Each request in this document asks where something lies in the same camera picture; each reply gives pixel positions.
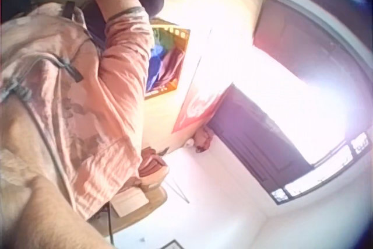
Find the picture frame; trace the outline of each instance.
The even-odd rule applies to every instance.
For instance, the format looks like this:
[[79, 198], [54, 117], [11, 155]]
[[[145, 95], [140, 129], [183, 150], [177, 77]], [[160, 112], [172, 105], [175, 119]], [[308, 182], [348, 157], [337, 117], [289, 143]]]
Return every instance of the picture frame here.
[[179, 242], [174, 239], [173, 241], [167, 243], [165, 246], [163, 246], [161, 249], [184, 249]]

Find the shirt sleeve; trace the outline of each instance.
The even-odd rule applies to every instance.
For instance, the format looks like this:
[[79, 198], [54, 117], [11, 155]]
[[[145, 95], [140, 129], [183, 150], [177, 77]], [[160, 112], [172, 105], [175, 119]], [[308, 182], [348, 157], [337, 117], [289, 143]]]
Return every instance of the shirt sleeve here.
[[131, 8], [111, 17], [105, 33], [106, 49], [98, 75], [123, 123], [123, 133], [137, 150], [142, 138], [150, 49], [154, 45], [152, 27], [143, 8]]

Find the backpack strap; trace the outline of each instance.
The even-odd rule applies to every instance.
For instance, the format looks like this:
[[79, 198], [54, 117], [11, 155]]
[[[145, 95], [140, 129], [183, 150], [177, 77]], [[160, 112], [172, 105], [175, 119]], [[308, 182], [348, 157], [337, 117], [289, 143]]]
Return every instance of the backpack strap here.
[[0, 103], [2, 103], [11, 93], [15, 93], [24, 101], [31, 98], [30, 89], [22, 86], [16, 79], [11, 79], [4, 84], [4, 87], [0, 88]]
[[69, 20], [72, 20], [72, 14], [74, 12], [75, 8], [75, 2], [74, 1], [68, 1], [66, 2], [64, 9], [62, 11], [62, 17], [65, 17]]

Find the white wall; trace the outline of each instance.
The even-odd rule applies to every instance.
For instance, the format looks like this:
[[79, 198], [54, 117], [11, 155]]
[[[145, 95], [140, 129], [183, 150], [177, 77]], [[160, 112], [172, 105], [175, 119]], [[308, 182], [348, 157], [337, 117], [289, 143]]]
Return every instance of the white wall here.
[[372, 218], [371, 173], [306, 208], [271, 218], [252, 249], [347, 249]]
[[271, 197], [255, 179], [255, 177], [251, 175], [251, 173], [241, 164], [236, 156], [219, 138], [214, 138], [209, 151], [214, 155], [215, 166], [220, 166], [220, 168], [226, 169], [226, 172], [230, 172], [231, 176], [235, 179], [237, 186], [240, 186], [240, 188], [247, 191], [243, 195], [245, 195], [247, 198], [253, 199], [268, 217], [281, 215], [283, 213], [290, 213], [297, 209], [312, 205], [315, 202], [330, 196], [332, 193], [343, 189], [346, 185], [358, 178], [363, 172], [371, 172], [369, 170], [372, 166], [371, 151], [369, 154], [365, 155], [357, 163], [343, 172], [343, 174], [323, 187], [318, 188], [310, 194], [294, 201], [290, 201], [282, 205], [276, 205], [273, 199], [271, 199]]
[[165, 160], [171, 167], [166, 181], [173, 185], [174, 177], [190, 204], [164, 184], [167, 202], [115, 234], [115, 246], [157, 249], [176, 239], [185, 249], [249, 248], [266, 216], [248, 195], [245, 182], [235, 182], [234, 169], [222, 166], [211, 150], [196, 154], [179, 149]]
[[115, 245], [157, 249], [176, 239], [185, 249], [343, 249], [327, 247], [341, 245], [328, 239], [353, 241], [372, 212], [371, 155], [325, 186], [278, 206], [219, 138], [201, 154], [176, 150], [165, 157], [171, 167], [166, 182], [174, 186], [175, 178], [190, 204], [164, 184], [167, 202], [115, 234]]

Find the red poster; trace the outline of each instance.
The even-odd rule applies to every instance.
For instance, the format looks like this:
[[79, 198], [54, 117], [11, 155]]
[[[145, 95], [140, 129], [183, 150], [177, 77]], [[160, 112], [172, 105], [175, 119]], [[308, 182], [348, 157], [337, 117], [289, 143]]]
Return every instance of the red poster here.
[[186, 94], [173, 132], [213, 114], [222, 94], [231, 84], [228, 58], [216, 52], [219, 50], [217, 42], [210, 42], [208, 45]]

